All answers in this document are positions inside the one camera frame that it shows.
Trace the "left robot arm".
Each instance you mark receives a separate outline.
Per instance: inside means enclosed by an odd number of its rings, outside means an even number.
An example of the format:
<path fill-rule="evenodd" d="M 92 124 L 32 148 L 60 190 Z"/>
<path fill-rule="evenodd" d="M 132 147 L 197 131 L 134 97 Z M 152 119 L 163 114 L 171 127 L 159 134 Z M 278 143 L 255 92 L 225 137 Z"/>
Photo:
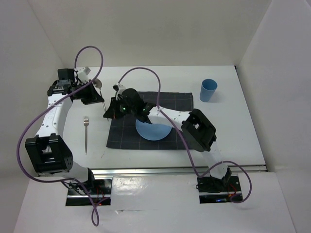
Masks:
<path fill-rule="evenodd" d="M 90 83 L 89 67 L 79 70 L 59 69 L 58 80 L 47 91 L 49 110 L 40 129 L 25 141 L 25 148 L 34 170 L 43 175 L 60 175 L 78 179 L 79 188 L 86 194 L 96 189 L 94 175 L 89 168 L 74 162 L 73 155 L 63 139 L 64 126 L 74 100 L 84 105 L 103 102 L 103 98 Z"/>

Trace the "silver metal spoon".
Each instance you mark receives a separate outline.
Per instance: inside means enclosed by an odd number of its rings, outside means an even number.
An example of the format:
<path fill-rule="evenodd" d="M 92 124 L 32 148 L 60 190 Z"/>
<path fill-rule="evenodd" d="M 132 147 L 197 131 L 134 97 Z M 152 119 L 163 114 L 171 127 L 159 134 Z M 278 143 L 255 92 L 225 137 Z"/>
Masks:
<path fill-rule="evenodd" d="M 103 98 L 103 95 L 102 95 L 102 82 L 99 80 L 99 79 L 95 79 L 94 82 L 93 82 L 94 86 L 99 89 L 99 92 L 100 92 L 100 96 L 101 98 L 103 99 L 102 101 L 102 105 L 103 105 L 103 108 L 104 108 L 104 111 L 106 112 L 106 106 L 105 106 L 105 103 L 104 103 L 104 98 Z"/>

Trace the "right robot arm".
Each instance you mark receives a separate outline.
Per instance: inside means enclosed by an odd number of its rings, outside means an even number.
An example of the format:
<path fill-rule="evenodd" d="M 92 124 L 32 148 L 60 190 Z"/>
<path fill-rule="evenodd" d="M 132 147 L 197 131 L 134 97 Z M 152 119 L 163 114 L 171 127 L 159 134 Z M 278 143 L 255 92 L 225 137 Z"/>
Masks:
<path fill-rule="evenodd" d="M 119 150 L 190 150 L 208 158 L 208 174 L 216 192 L 224 190 L 231 170 L 216 151 L 216 129 L 191 93 L 138 92 L 114 86 L 115 96 L 103 117 L 112 120 L 107 147 Z"/>

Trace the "silver metal fork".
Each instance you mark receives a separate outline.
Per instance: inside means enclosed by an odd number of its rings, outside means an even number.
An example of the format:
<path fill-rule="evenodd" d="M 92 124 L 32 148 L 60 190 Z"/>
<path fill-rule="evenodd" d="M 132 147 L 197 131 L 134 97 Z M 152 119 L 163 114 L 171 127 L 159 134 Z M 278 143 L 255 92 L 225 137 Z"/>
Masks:
<path fill-rule="evenodd" d="M 85 127 L 85 154 L 87 154 L 89 117 L 84 116 L 83 120 L 84 120 L 84 127 Z"/>

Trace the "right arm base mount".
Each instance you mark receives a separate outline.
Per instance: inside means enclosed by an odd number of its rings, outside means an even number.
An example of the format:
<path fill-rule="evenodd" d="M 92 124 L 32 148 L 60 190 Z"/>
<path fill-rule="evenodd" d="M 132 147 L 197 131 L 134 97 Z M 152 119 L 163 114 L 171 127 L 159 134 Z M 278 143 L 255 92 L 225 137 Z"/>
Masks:
<path fill-rule="evenodd" d="M 226 203 L 242 201 L 242 190 L 238 176 L 231 176 L 226 186 L 217 182 L 212 177 L 197 178 L 195 187 L 199 192 L 200 204 L 206 203 Z"/>

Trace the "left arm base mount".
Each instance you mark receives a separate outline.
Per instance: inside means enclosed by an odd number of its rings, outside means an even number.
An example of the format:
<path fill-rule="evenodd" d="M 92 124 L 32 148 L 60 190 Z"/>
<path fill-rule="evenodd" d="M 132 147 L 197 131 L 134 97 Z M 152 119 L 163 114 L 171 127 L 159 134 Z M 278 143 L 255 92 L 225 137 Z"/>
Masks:
<path fill-rule="evenodd" d="M 92 187 L 86 185 L 95 204 L 103 206 L 111 204 L 112 183 L 112 177 L 106 177 L 104 179 L 95 179 Z M 66 206 L 91 206 L 89 197 L 82 187 L 73 182 L 65 182 L 65 185 L 68 188 Z"/>

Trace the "blue plastic plate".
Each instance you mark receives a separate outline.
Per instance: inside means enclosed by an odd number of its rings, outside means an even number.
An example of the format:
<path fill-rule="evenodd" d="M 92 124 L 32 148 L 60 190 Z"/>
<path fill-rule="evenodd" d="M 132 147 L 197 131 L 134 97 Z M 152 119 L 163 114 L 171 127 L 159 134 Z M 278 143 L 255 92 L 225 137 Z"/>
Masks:
<path fill-rule="evenodd" d="M 136 120 L 136 130 L 142 138 L 149 141 L 158 141 L 168 136 L 172 128 L 162 124 L 148 124 Z"/>

